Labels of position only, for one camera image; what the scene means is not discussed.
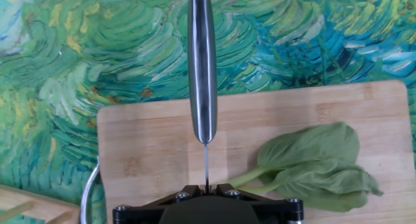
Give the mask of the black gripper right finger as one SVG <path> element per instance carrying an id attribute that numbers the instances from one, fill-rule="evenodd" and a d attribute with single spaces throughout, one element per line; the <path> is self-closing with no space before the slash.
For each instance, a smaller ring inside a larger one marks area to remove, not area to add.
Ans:
<path id="1" fill-rule="evenodd" d="M 273 200 L 238 190 L 230 184 L 209 185 L 209 195 L 233 200 L 241 207 L 250 208 L 254 214 L 275 215 L 278 223 L 304 224 L 304 204 L 301 199 Z"/>

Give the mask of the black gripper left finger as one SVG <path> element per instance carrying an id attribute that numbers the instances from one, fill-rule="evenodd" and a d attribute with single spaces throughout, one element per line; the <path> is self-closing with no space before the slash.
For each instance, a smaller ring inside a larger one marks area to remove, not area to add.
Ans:
<path id="1" fill-rule="evenodd" d="M 186 185 L 182 190 L 143 206 L 118 205 L 112 209 L 113 224 L 158 223 L 170 205 L 206 195 L 205 185 Z"/>

